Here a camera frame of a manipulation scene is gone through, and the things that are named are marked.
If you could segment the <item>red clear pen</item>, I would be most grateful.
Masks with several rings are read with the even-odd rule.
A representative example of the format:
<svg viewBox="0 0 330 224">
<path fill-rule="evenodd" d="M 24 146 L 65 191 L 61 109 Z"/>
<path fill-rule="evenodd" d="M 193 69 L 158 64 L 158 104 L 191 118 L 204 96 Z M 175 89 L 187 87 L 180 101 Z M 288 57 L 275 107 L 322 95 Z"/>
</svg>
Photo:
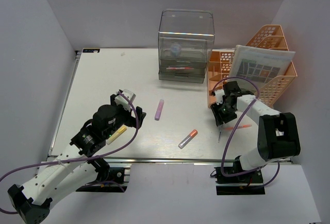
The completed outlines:
<svg viewBox="0 0 330 224">
<path fill-rule="evenodd" d="M 182 71 L 182 70 L 193 70 L 193 67 L 167 67 L 166 70 L 169 71 Z"/>
</svg>

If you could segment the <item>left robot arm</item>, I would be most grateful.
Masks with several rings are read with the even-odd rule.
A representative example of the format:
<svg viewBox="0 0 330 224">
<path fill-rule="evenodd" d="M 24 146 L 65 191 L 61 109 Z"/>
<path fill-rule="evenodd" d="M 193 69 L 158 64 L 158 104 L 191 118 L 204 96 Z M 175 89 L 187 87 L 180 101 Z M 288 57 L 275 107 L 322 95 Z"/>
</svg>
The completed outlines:
<svg viewBox="0 0 330 224">
<path fill-rule="evenodd" d="M 61 199 L 84 185 L 106 182 L 110 166 L 97 153 L 120 136 L 124 127 L 139 129 L 146 117 L 134 107 L 135 94 L 119 90 L 98 108 L 54 161 L 22 185 L 8 189 L 9 199 L 25 223 L 41 223 Z"/>
</svg>

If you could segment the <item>purple highlighter marker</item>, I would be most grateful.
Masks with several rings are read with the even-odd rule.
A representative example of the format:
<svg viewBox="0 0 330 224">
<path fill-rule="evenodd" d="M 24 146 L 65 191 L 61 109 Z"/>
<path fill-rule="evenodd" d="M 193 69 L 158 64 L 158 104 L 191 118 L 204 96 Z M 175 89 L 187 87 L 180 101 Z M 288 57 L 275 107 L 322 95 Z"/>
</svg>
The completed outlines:
<svg viewBox="0 0 330 224">
<path fill-rule="evenodd" d="M 161 99 L 158 103 L 158 107 L 157 107 L 157 110 L 156 110 L 156 113 L 155 113 L 155 116 L 154 116 L 155 120 L 160 120 L 163 106 L 164 106 L 164 100 Z"/>
</svg>

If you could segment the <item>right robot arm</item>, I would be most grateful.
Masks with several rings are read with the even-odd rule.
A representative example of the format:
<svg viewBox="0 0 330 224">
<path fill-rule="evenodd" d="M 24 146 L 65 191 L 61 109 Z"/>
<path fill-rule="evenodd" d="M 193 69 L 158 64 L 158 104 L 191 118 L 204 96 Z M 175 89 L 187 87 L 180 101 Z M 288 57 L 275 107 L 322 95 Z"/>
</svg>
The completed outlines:
<svg viewBox="0 0 330 224">
<path fill-rule="evenodd" d="M 213 89 L 211 95 L 216 102 L 210 106 L 216 125 L 222 126 L 236 120 L 226 142 L 222 157 L 226 157 L 231 140 L 245 116 L 257 126 L 257 145 L 254 149 L 238 156 L 231 171 L 226 172 L 221 165 L 224 177 L 234 177 L 245 182 L 252 173 L 268 163 L 296 157 L 301 153 L 301 145 L 295 116 L 274 110 L 259 100 L 259 94 L 239 88 L 237 78 L 232 77 L 220 90 Z"/>
</svg>

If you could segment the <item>clear acrylic drawer cabinet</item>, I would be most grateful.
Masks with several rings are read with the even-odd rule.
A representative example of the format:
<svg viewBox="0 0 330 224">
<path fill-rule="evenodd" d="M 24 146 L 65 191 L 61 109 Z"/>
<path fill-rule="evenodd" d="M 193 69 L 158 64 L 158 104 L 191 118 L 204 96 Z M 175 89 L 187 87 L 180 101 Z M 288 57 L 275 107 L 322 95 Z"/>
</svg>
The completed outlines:
<svg viewBox="0 0 330 224">
<path fill-rule="evenodd" d="M 172 43 L 182 47 L 179 57 L 170 53 Z M 158 29 L 158 77 L 160 80 L 203 83 L 215 43 L 213 14 L 206 10 L 166 9 Z M 169 71 L 167 67 L 193 67 Z"/>
</svg>

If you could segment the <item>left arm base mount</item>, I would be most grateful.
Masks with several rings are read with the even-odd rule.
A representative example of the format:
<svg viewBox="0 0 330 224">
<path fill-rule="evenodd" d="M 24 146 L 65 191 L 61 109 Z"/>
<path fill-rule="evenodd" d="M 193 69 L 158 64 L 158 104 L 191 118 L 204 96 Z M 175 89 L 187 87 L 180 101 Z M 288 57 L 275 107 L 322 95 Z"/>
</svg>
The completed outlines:
<svg viewBox="0 0 330 224">
<path fill-rule="evenodd" d="M 90 193 L 124 193 L 127 190 L 130 177 L 129 167 L 110 167 L 108 178 L 105 181 L 88 183 L 77 192 Z"/>
</svg>

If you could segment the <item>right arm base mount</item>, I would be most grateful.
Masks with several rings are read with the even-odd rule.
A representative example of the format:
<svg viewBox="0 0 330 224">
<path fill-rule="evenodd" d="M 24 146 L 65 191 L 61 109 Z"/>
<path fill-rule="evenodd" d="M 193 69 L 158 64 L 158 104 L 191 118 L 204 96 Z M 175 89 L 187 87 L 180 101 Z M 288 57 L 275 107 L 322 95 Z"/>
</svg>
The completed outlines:
<svg viewBox="0 0 330 224">
<path fill-rule="evenodd" d="M 239 177 L 225 177 L 221 174 L 221 167 L 215 167 L 210 177 L 216 180 L 216 193 L 218 196 L 265 194 L 261 171 L 255 171 Z"/>
</svg>

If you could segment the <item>orange capped marker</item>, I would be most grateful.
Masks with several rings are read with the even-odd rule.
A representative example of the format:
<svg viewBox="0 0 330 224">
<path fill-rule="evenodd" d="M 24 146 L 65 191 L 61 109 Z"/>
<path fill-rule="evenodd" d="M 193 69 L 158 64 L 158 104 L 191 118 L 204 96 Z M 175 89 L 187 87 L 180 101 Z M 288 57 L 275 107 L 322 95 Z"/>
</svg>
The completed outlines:
<svg viewBox="0 0 330 224">
<path fill-rule="evenodd" d="M 192 130 L 178 145 L 180 149 L 183 149 L 196 135 L 198 131 L 196 129 Z"/>
</svg>

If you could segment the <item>mesh document pouch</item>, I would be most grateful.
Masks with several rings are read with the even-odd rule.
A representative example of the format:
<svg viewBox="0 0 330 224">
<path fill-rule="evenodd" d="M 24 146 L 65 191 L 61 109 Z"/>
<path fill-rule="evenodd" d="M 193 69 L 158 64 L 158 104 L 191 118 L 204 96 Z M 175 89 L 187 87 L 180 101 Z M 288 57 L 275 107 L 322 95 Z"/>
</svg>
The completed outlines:
<svg viewBox="0 0 330 224">
<path fill-rule="evenodd" d="M 273 78 L 285 74 L 294 55 L 294 51 L 237 45 L 229 77 L 231 80 L 236 80 L 242 89 L 254 89 L 246 79 L 261 89 Z"/>
</svg>

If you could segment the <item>yellow highlighter marker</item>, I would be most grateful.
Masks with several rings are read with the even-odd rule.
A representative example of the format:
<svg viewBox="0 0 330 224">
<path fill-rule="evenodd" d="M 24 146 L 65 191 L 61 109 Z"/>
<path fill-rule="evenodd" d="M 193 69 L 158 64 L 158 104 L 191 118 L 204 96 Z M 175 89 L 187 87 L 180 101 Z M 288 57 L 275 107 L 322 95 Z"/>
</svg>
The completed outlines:
<svg viewBox="0 0 330 224">
<path fill-rule="evenodd" d="M 126 130 L 127 130 L 127 127 L 125 125 L 121 126 L 116 132 L 114 132 L 112 135 L 110 135 L 110 137 L 106 140 L 106 144 L 110 145 L 119 136 L 121 136 Z"/>
</svg>

